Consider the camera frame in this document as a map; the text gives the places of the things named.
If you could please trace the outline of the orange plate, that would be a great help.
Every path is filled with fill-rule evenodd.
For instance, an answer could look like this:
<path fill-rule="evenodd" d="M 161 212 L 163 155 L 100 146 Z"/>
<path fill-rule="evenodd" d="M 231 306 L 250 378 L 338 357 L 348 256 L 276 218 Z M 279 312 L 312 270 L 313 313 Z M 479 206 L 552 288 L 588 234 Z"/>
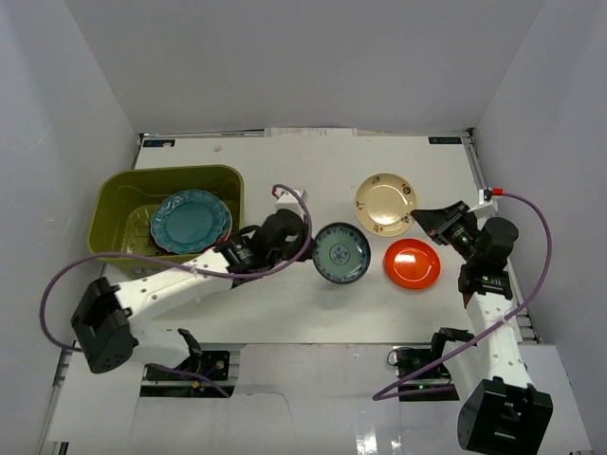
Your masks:
<path fill-rule="evenodd" d="M 441 261 L 435 250 L 413 238 L 392 243 L 384 254 L 383 268 L 394 284 L 411 290 L 431 287 L 442 271 Z"/>

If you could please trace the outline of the small cream plate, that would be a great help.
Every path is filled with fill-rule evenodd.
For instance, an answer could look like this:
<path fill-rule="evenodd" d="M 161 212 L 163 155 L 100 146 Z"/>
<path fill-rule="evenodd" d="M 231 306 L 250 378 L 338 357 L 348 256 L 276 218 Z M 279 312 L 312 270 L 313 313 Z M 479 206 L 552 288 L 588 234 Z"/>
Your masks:
<path fill-rule="evenodd" d="M 376 173 L 364 180 L 355 197 L 359 223 L 372 234 L 392 238 L 414 225 L 411 212 L 417 209 L 414 187 L 393 173 Z"/>

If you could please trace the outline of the blue patterned small plate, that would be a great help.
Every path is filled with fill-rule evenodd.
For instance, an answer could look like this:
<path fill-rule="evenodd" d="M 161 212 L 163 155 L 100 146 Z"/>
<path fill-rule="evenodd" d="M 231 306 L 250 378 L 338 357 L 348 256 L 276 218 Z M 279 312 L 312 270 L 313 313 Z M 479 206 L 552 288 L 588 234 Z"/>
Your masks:
<path fill-rule="evenodd" d="M 332 223 L 318 232 L 312 260 L 327 281 L 350 284 L 367 272 L 371 247 L 357 227 L 343 222 Z"/>

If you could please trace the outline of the teal scalloped plate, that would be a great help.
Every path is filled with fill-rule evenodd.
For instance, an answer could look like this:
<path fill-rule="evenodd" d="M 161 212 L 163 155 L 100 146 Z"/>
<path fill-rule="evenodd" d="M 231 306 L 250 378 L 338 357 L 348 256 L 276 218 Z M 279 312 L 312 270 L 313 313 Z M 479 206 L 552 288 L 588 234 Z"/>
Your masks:
<path fill-rule="evenodd" d="M 150 219 L 150 235 L 176 255 L 202 252 L 230 232 L 228 206 L 208 191 L 179 191 L 165 198 Z"/>

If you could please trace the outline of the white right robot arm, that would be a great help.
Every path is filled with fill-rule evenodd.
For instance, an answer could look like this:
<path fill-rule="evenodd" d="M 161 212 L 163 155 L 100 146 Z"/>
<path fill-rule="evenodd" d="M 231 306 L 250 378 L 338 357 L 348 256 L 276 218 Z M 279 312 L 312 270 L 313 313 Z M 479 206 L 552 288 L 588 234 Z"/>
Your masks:
<path fill-rule="evenodd" d="M 462 407 L 459 446 L 480 454 L 536 454 L 553 414 L 551 396 L 539 391 L 522 359 L 506 263 L 519 230 L 505 218 L 480 223 L 464 202 L 415 209 L 412 217 L 464 263 L 458 290 L 473 331 L 442 328 L 430 351 L 430 370 L 451 377 Z"/>

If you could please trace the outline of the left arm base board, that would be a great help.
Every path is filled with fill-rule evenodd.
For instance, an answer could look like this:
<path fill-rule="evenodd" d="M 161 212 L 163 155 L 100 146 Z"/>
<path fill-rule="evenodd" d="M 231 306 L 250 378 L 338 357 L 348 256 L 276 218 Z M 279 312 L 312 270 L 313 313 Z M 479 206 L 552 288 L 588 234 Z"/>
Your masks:
<path fill-rule="evenodd" d="M 235 377 L 230 372 L 230 351 L 202 351 L 197 360 L 186 360 L 170 373 L 147 367 L 141 397 L 229 398 Z"/>

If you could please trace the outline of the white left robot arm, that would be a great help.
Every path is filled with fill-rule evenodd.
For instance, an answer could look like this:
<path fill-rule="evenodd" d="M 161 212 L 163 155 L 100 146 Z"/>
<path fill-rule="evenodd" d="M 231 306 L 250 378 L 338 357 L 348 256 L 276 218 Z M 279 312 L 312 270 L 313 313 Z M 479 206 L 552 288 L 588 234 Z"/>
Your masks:
<path fill-rule="evenodd" d="M 305 261 L 310 243 L 307 218 L 279 209 L 187 263 L 129 282 L 93 281 L 71 318 L 90 372 L 108 373 L 133 360 L 192 377 L 202 362 L 198 340 L 184 328 L 158 329 L 152 320 L 257 281 L 289 260 Z"/>

